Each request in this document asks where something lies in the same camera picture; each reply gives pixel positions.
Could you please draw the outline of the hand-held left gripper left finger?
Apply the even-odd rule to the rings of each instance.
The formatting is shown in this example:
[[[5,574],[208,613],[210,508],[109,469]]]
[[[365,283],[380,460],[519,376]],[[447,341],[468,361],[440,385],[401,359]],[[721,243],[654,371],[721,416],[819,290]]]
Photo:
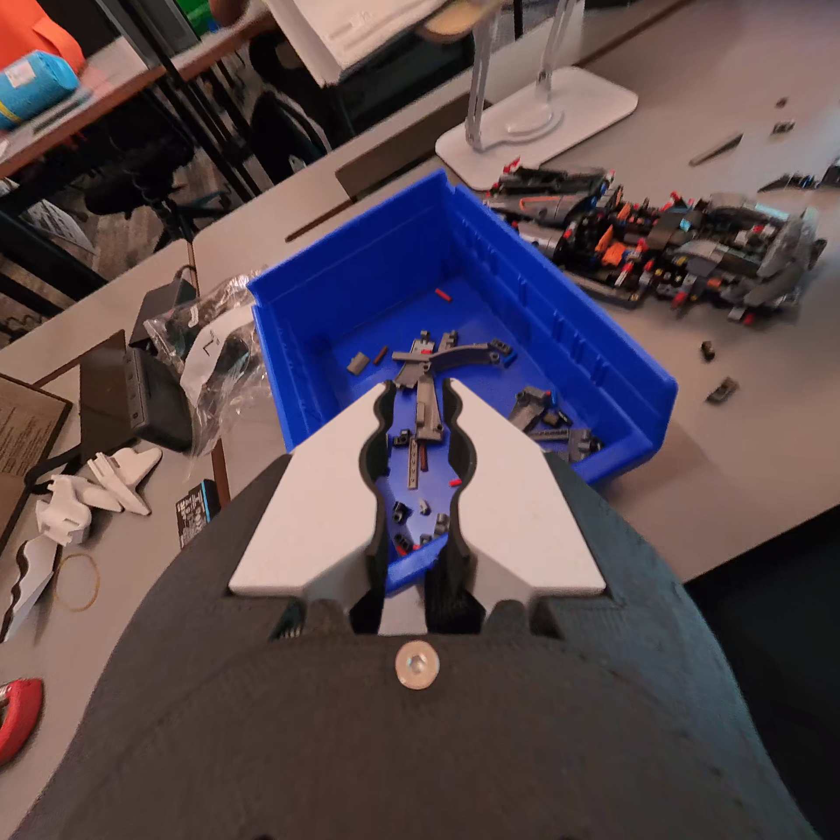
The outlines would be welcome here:
[[[396,387],[374,385],[289,455],[229,580],[235,595],[338,603],[383,597],[389,507],[376,481],[388,466]]]

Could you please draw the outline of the pile of lego pieces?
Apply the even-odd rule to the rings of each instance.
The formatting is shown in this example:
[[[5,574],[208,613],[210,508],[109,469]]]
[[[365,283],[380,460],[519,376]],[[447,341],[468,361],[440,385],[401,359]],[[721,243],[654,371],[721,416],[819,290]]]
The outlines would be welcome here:
[[[342,406],[368,385],[395,384],[388,467],[377,481],[395,560],[448,530],[460,480],[448,463],[446,378],[461,380],[544,451],[572,464],[605,446],[597,422],[573,404],[571,385],[533,359],[508,321],[470,285],[451,282],[388,311],[339,345],[340,360],[352,350],[378,352],[360,373],[353,362],[342,375]]]

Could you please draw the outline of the blue plastic bin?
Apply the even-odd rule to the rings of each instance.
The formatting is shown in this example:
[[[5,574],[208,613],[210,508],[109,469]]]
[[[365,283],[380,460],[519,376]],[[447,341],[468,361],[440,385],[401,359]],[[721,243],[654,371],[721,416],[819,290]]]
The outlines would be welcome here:
[[[677,383],[658,362],[564,279],[536,249],[442,172],[423,178],[382,204],[327,234],[250,284],[255,325],[287,450],[291,453],[361,395],[342,406],[340,378],[371,361],[352,350],[339,357],[343,340],[364,325],[428,291],[465,282],[493,312],[509,317],[514,336],[533,359],[571,386],[573,404],[597,422],[604,448],[570,463],[553,451],[553,466],[565,461],[592,486],[621,476],[662,446],[677,395]],[[386,592],[422,580],[434,550],[448,546],[446,533],[395,560]],[[635,547],[612,543],[626,537],[601,523],[577,519],[601,570],[606,593],[623,600],[622,573]]]

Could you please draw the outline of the partly built lego car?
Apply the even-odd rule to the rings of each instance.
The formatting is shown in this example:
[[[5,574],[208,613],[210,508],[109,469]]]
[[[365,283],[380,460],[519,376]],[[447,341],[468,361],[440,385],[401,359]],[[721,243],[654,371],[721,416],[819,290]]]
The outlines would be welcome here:
[[[813,207],[730,192],[635,203],[600,167],[513,161],[483,204],[595,299],[633,309],[655,296],[678,312],[708,301],[745,324],[797,305],[826,247]]]

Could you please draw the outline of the long dark lego piece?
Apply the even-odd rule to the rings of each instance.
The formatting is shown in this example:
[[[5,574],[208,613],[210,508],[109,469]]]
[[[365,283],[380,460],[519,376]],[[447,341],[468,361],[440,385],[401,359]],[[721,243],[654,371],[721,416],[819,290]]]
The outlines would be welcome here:
[[[743,138],[743,133],[742,132],[737,132],[737,133],[732,134],[731,136],[728,136],[724,140],[721,140],[721,141],[715,143],[709,149],[704,150],[704,151],[696,154],[695,156],[693,156],[688,161],[688,166],[689,167],[698,167],[700,165],[703,165],[705,163],[708,163],[709,161],[712,161],[712,160],[718,158],[719,156],[721,156],[721,155],[723,155],[727,152],[730,152],[730,151],[736,149],[740,145],[740,143],[742,141],[742,138]]]

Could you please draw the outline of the small black printed package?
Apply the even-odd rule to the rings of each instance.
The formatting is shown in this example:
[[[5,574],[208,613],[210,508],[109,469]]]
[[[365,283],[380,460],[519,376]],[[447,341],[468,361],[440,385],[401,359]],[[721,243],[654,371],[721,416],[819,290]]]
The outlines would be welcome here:
[[[180,549],[193,541],[221,510],[214,479],[204,479],[175,504]]]

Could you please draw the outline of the black electronic box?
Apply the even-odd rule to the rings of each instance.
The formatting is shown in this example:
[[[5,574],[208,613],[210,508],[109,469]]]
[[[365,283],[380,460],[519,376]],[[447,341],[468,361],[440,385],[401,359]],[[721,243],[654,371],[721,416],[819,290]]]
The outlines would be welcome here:
[[[186,396],[170,369],[114,333],[79,359],[80,456],[113,455],[134,440],[183,453],[193,444]]]

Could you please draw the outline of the white printed plastic part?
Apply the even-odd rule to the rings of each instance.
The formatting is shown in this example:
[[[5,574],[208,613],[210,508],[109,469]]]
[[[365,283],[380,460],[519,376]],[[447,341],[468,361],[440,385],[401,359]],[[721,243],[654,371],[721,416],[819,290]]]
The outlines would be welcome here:
[[[19,547],[16,554],[17,578],[11,585],[8,605],[2,614],[2,644],[20,630],[50,582],[58,548],[59,544],[45,534]]]
[[[87,478],[58,474],[52,476],[48,489],[50,499],[36,502],[38,534],[63,547],[87,540],[93,508],[123,510],[110,490]]]
[[[113,455],[100,452],[87,461],[96,481],[122,506],[123,510],[149,516],[151,510],[136,492],[137,486],[161,461],[162,449],[153,446],[144,451],[121,448]]]

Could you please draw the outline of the tan rubber band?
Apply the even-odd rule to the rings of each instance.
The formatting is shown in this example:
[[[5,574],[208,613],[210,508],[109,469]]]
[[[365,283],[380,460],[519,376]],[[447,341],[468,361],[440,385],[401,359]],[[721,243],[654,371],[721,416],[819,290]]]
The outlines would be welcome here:
[[[90,567],[92,569],[92,572],[93,572],[93,589],[92,589],[91,595],[89,596],[87,601],[85,603],[83,603],[82,605],[69,604],[60,595],[60,592],[59,592],[60,573],[63,571],[64,567],[67,565],[67,563],[69,561],[76,560],[76,559],[86,560],[88,562],[88,564],[90,565]],[[54,582],[53,595],[52,595],[53,603],[58,604],[61,608],[65,609],[69,613],[78,614],[78,613],[84,613],[87,610],[89,610],[94,605],[96,600],[98,599],[100,589],[101,589],[101,584],[102,584],[102,576],[101,576],[101,573],[100,573],[100,570],[99,570],[98,563],[96,562],[95,558],[91,554],[89,554],[88,552],[73,552],[73,553],[70,553],[70,554],[63,554],[62,555],[61,559],[58,561],[56,571],[54,573],[53,582]]]

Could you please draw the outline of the brown cardboard sheet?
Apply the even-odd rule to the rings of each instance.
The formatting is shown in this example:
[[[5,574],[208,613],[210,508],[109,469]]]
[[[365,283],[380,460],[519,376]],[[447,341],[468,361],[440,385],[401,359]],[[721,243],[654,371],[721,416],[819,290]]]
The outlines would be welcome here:
[[[28,496],[25,477],[49,456],[71,407],[59,395],[1,376],[2,550]]]

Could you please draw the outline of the black backpack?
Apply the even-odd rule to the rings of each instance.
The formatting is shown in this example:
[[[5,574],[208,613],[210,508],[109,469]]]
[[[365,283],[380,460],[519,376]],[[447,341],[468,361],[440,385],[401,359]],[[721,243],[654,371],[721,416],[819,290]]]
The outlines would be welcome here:
[[[250,146],[277,185],[336,148],[341,124],[328,92],[279,30],[253,38],[248,57],[265,87],[252,111]]]

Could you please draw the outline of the black office chair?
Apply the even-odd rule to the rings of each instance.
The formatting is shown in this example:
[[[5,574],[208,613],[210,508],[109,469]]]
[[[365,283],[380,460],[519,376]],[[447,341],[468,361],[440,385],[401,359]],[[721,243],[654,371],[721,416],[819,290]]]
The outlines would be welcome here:
[[[126,219],[139,208],[150,208],[163,226],[154,252],[179,239],[192,243],[198,221],[216,221],[233,207],[228,191],[212,192],[187,204],[174,199],[180,190],[175,174],[194,156],[192,143],[175,140],[157,140],[128,151],[119,164],[100,170],[83,189],[85,207],[91,214],[118,214]]]

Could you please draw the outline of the white instruction booklet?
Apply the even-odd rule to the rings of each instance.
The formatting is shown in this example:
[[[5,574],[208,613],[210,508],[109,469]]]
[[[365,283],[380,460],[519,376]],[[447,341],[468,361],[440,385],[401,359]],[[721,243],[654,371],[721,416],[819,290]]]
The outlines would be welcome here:
[[[281,32],[321,87],[333,87],[446,1],[265,1]]]

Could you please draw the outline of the wooden desk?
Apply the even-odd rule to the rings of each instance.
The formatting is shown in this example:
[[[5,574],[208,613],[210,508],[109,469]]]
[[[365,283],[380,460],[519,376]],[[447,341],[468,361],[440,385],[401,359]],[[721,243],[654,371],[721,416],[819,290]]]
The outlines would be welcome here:
[[[256,35],[277,27],[268,7],[251,2],[237,24],[205,35],[173,58],[188,81],[211,69]],[[40,156],[130,100],[163,77],[161,66],[149,67],[125,37],[119,37],[89,59],[75,93],[9,132],[2,132],[1,177],[14,175]]]

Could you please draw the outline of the blue towel roll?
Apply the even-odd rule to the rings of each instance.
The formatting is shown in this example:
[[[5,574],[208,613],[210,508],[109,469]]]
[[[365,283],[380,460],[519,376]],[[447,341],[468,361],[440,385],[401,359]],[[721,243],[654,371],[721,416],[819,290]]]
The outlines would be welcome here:
[[[66,60],[34,50],[1,69],[1,131],[14,131],[70,97],[80,82]]]

